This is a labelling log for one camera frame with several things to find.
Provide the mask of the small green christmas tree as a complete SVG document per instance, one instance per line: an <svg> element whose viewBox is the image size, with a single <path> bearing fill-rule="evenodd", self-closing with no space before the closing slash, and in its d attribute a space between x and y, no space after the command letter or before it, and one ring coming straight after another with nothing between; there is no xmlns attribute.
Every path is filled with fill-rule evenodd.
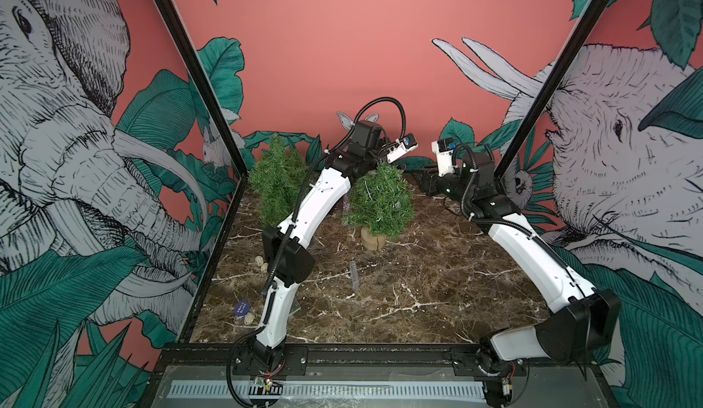
<svg viewBox="0 0 703 408"><path fill-rule="evenodd" d="M379 164L351 188L350 206L342 222L360 228L362 245L378 251L388 240L397 239L415 219L413 199L402 171L391 164Z"/></svg>

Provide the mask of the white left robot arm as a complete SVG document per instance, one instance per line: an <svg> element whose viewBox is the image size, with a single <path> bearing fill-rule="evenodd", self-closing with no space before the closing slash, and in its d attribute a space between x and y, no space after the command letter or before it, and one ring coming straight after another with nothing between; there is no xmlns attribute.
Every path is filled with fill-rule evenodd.
<svg viewBox="0 0 703 408"><path fill-rule="evenodd" d="M382 126L362 120L362 115L379 103L392 103L401 117L399 138L380 140ZM238 338L230 349L225 366L225 380L232 398L241 407L261 407L234 386L234 362L242 354L256 360L260 376L269 382L283 371L283 349L287 339L287 322L300 285L314 267L308 247L318 227L347 194L353 184L378 164L390 164L417 148L412 135L406 135L406 112L399 100L380 97L364 105L351 122L348 133L335 146L324 150L309 166L289 217L278 226L264 231L265 249L274 259L269 263L265 282L265 305L257 328Z"/></svg>

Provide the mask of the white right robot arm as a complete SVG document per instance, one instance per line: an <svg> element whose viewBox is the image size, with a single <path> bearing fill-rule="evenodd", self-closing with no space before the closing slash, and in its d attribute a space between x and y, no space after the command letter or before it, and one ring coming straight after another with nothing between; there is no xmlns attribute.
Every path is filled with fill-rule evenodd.
<svg viewBox="0 0 703 408"><path fill-rule="evenodd" d="M452 138L432 144L437 157L416 176L429 197L458 202L461 215L498 243L547 303L550 316L532 326L503 329L481 341L481 370L496 376L516 360L580 362L613 339L622 303L578 274L532 228L494 178L494 155L473 151Z"/></svg>

